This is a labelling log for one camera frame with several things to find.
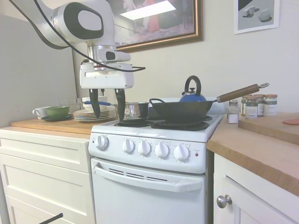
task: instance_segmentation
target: gold frame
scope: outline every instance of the gold frame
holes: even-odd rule
[[[130,44],[126,46],[118,47],[117,50],[123,52],[136,52],[141,50],[148,50],[160,47],[167,47],[171,45],[178,45],[182,43],[203,41],[203,17],[202,17],[202,1],[203,0],[193,0],[194,1],[194,34],[186,34],[175,37],[168,37],[165,39],[160,39],[156,41],[142,42],[137,44]]]

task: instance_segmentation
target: green bowl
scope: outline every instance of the green bowl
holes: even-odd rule
[[[69,114],[70,106],[52,106],[45,108],[49,117],[64,117]]]

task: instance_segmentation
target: stove knob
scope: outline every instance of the stove knob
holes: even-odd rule
[[[189,157],[189,150],[186,146],[178,145],[173,154],[177,160],[185,161]]]
[[[157,157],[163,159],[165,158],[169,153],[169,148],[164,143],[159,143],[155,148],[155,154]]]
[[[98,136],[96,141],[95,141],[95,146],[97,149],[103,151],[104,149],[107,148],[108,145],[108,138],[104,135]]]
[[[131,153],[135,148],[135,144],[133,141],[129,140],[129,139],[126,139],[123,144],[122,144],[122,150],[125,152],[125,153]]]
[[[151,145],[150,143],[146,141],[141,141],[141,143],[138,146],[138,152],[140,155],[146,156],[147,154],[150,153],[151,150]]]

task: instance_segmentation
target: framed print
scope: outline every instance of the framed print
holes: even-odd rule
[[[133,52],[200,41],[202,0],[107,0],[117,49]]]
[[[234,0],[234,33],[279,27],[279,0]]]

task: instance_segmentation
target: glass jar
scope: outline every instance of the glass jar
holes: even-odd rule
[[[264,108],[264,94],[255,94],[253,95],[254,97],[257,98],[257,117],[263,117],[263,108]]]
[[[257,118],[257,99],[258,97],[247,97],[246,107],[245,107],[245,118],[252,119]]]
[[[230,124],[238,124],[239,120],[239,106],[238,100],[230,100],[228,107],[228,123]]]
[[[263,115],[265,117],[277,115],[277,95],[265,95]]]
[[[246,97],[251,97],[252,95],[246,95],[244,97],[242,97],[242,113],[241,116],[245,117],[246,111],[245,111],[245,107],[246,107]]]

